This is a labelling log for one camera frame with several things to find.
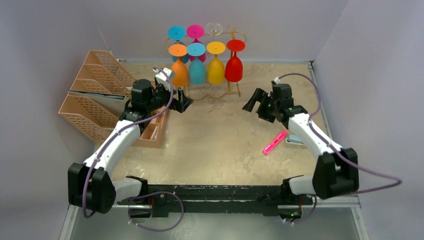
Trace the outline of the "red wine glass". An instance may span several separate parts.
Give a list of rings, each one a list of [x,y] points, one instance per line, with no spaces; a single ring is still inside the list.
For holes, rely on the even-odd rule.
[[[232,39],[226,44],[232,56],[225,66],[225,78],[232,83],[237,83],[243,78],[243,63],[237,56],[238,52],[245,49],[246,44],[239,39]]]

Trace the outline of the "yellow wine glass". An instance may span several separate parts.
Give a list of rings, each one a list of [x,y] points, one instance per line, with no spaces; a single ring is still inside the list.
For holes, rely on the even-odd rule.
[[[207,67],[207,80],[214,85],[221,84],[225,80],[225,67],[218,55],[226,50],[226,46],[220,41],[212,41],[206,46],[206,50],[214,55]]]

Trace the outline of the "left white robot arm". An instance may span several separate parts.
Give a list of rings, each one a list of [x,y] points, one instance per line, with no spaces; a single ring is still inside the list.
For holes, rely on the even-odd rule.
[[[193,99],[182,89],[174,90],[167,81],[136,80],[131,98],[112,133],[83,163],[73,163],[67,171],[69,204],[82,208],[83,216],[106,214],[113,205],[131,199],[138,205],[146,203],[149,191],[147,180],[129,176],[113,182],[111,174],[130,146],[147,129],[148,124],[167,109],[183,113]]]

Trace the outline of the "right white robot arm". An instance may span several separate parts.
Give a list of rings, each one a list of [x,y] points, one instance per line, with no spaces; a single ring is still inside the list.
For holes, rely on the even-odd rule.
[[[278,121],[293,132],[312,156],[316,159],[313,175],[295,176],[284,179],[280,196],[288,204],[294,203],[300,195],[315,195],[329,199],[353,193],[359,189],[359,171],[346,163],[354,164],[358,155],[353,148],[344,148],[333,143],[310,118],[310,114],[301,105],[295,105],[289,84],[280,83],[272,86],[271,92],[256,88],[243,110],[251,112],[256,103],[258,117],[267,122]]]

